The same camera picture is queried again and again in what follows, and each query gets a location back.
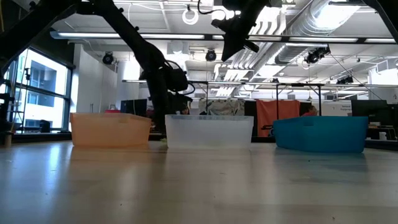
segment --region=plastic bin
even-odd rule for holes
[[[307,116],[274,121],[278,147],[308,152],[363,152],[367,117]]]
[[[132,114],[72,113],[74,146],[130,147],[148,143],[151,119]]]
[[[167,145],[176,149],[245,149],[250,147],[250,116],[167,115]]]

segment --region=metal frame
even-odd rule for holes
[[[44,89],[41,89],[41,88],[37,88],[37,87],[34,87],[34,86],[26,85],[26,84],[23,84],[23,83],[19,83],[18,80],[16,80],[16,78],[17,78],[17,76],[16,76],[17,66],[18,66],[18,61],[19,61],[18,57],[14,61],[15,62],[14,66],[13,66],[14,70],[13,70],[13,73],[10,73],[10,77],[9,77],[9,78],[14,78],[14,79],[11,80],[11,81],[10,80],[6,80],[6,82],[5,82],[5,84],[7,85],[7,91],[11,89],[10,88],[11,87],[11,82],[13,82],[15,88],[20,88],[21,90],[33,91],[35,93],[44,94],[44,95],[48,95],[48,96],[54,96],[54,97],[58,97],[58,98],[64,99],[64,108],[63,108],[63,116],[62,116],[62,119],[63,119],[62,128],[51,128],[51,131],[64,131],[64,130],[67,130],[68,126],[69,126],[69,112],[70,112],[70,107],[69,106],[70,106],[70,94],[71,94],[71,89],[72,89],[72,68],[67,66],[67,65],[65,65],[64,63],[60,63],[59,60],[54,60],[52,57],[49,57],[48,55],[45,55],[41,51],[38,51],[38,50],[36,50],[36,49],[34,49],[32,47],[28,47],[27,49],[28,50],[32,50],[32,51],[34,51],[34,52],[36,52],[38,54],[41,54],[42,56],[44,56],[44,57],[46,57],[46,58],[48,58],[50,60],[53,60],[54,62],[59,63],[60,65],[63,65],[63,66],[65,66],[67,68],[68,73],[67,73],[67,80],[66,80],[66,84],[67,85],[66,85],[65,95],[58,94],[58,93],[55,93],[55,92],[52,92],[52,91],[48,91],[48,90],[44,90]],[[11,111],[9,112],[9,116],[8,116],[10,121],[13,120],[14,114],[17,116],[17,114],[19,112],[22,112],[22,111],[14,111],[14,108],[15,108],[14,105],[10,106]],[[33,131],[33,130],[39,130],[39,128],[31,128],[31,127],[27,128],[27,127],[21,126],[21,128],[18,129],[17,131],[23,131],[23,130]]]
[[[145,83],[144,80],[122,80],[124,83]],[[285,88],[287,86],[292,86],[292,87],[305,87],[308,86],[310,87],[317,95],[318,95],[318,103],[319,103],[319,116],[322,116],[322,87],[327,86],[327,87],[367,87],[367,88],[398,88],[398,85],[354,85],[354,84],[347,84],[347,85],[336,85],[336,84],[323,84],[323,83],[250,83],[250,82],[209,82],[209,81],[195,81],[192,80],[190,81],[191,83],[200,83],[200,84],[205,84],[207,86],[207,91],[206,91],[206,113],[208,113],[208,89],[210,84],[224,84],[224,85],[262,85],[262,86],[275,86],[276,88],[276,113],[277,113],[277,119],[279,120],[279,87],[284,86]]]

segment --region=orange plastic bin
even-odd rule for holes
[[[130,147],[148,143],[151,119],[132,114],[71,113],[74,146]]]

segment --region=orange curtain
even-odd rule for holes
[[[261,130],[264,125],[272,125],[277,119],[276,100],[261,101],[257,104],[257,128],[259,137],[268,137],[269,130]],[[300,102],[279,101],[279,119],[296,118],[300,116]]]

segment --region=window frame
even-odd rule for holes
[[[6,85],[6,93],[11,93],[11,82],[12,84],[16,87],[16,88],[20,88],[20,89],[25,89],[34,93],[39,93],[39,94],[45,94],[48,96],[54,96],[57,98],[62,98],[64,101],[64,107],[63,107],[63,114],[62,114],[62,127],[61,128],[51,128],[51,131],[67,131],[68,127],[69,127],[69,113],[70,113],[70,97],[71,97],[71,89],[72,89],[72,71],[75,67],[67,65],[65,63],[60,62],[59,60],[55,60],[53,57],[49,57],[48,55],[43,54],[41,51],[36,50],[32,47],[28,47],[26,50],[31,50],[37,54],[40,54],[43,57],[46,57],[56,63],[59,63],[60,65],[64,66],[67,68],[67,74],[66,74],[66,86],[65,86],[65,94],[59,94],[56,92],[52,92],[52,91],[48,91],[42,88],[38,88],[38,87],[34,87],[31,86],[30,83],[29,85],[23,84],[23,83],[19,83],[17,82],[17,71],[18,71],[18,66],[20,65],[19,63],[19,57],[15,59],[14,63],[11,64],[12,69],[9,69],[9,77],[8,80],[5,81],[5,85]],[[14,105],[10,106],[10,110],[9,110],[9,121],[12,121],[14,115],[18,116],[17,114],[19,113],[19,111],[15,111],[15,107]],[[21,126],[21,128],[18,129],[18,131],[23,131],[23,129],[25,129],[26,131],[35,131],[35,130],[39,130],[39,128],[32,128],[32,127],[23,127]]]

